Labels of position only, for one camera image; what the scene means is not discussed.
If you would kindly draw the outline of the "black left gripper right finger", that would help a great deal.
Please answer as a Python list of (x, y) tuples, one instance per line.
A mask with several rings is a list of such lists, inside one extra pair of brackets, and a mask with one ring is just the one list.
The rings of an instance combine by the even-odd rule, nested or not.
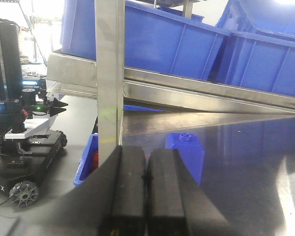
[(150, 236), (234, 236), (236, 229), (192, 178), (177, 150), (155, 149), (147, 168)]

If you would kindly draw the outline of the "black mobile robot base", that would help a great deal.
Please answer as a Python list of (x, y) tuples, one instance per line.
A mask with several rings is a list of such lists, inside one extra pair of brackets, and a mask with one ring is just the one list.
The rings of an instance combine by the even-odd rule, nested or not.
[(0, 19), (0, 192), (27, 207), (67, 145), (62, 131), (50, 129), (66, 103), (47, 95), (44, 76), (22, 74), (18, 34), (15, 22)]

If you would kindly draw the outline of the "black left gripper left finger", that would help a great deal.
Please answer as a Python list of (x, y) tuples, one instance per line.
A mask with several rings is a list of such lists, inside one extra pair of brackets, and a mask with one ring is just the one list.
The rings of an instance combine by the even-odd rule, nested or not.
[(146, 160), (140, 147), (117, 146), (83, 183), (39, 216), (40, 236), (143, 236)]

